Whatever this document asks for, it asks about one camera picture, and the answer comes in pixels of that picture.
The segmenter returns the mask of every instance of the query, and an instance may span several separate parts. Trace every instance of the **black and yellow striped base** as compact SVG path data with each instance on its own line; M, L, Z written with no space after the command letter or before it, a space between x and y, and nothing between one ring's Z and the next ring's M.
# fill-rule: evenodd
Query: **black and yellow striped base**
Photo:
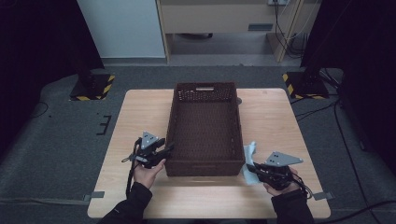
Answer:
M326 86L319 79L304 83L303 72L288 72L283 74L283 80L291 98L294 99L325 99L329 98Z
M113 84L115 76L112 75L95 75L95 80L100 82L100 89L96 94L88 94L88 92L81 86L76 86L70 94L71 101L90 101L103 100L107 97L108 91Z

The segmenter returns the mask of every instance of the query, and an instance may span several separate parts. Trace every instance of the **brown wicker basket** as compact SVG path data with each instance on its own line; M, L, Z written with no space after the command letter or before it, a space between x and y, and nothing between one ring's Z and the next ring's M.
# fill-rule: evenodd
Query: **brown wicker basket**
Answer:
M166 135L169 176L238 175L245 163L236 87L178 83Z

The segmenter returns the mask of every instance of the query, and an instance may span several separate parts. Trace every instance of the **wall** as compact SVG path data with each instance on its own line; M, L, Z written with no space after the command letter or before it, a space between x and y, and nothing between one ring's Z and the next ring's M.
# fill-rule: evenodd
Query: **wall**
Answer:
M102 58L165 58L155 0L78 0Z

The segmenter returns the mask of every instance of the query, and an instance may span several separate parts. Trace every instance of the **gray carpet floor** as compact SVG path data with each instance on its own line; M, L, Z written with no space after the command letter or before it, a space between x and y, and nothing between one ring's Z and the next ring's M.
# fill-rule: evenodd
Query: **gray carpet floor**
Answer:
M69 101L77 76L46 86L41 102L26 123L6 160L0 165L0 198L38 198L81 201L93 192L114 130L125 92L133 89L173 89L178 82L234 81L237 88L286 89L281 75L298 71L287 66L120 66L107 67L116 76L105 100ZM290 99L295 115L327 106L338 99ZM337 106L351 155L338 130L333 107L309 117L297 116L319 181L335 198L329 201L333 220L357 212L367 204L396 200L396 178L374 152L360 149L359 139ZM111 116L105 135L101 123ZM367 202L362 196L352 161ZM88 205L1 203L0 223L95 223ZM395 223L396 204L373 209L381 223ZM183 223L187 220L150 220L148 223ZM338 223L376 223L370 212Z

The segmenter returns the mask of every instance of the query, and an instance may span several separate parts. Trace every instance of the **camera tripod base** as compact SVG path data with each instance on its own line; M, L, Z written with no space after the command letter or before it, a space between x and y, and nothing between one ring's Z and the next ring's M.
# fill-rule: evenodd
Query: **camera tripod base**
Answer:
M70 93L71 101L103 100L111 88L115 76L110 74L92 75L95 82L93 89L87 89L79 80Z
M282 77L291 98L329 98L329 92L322 80L315 78L306 82L304 76L304 72L288 72L283 74Z

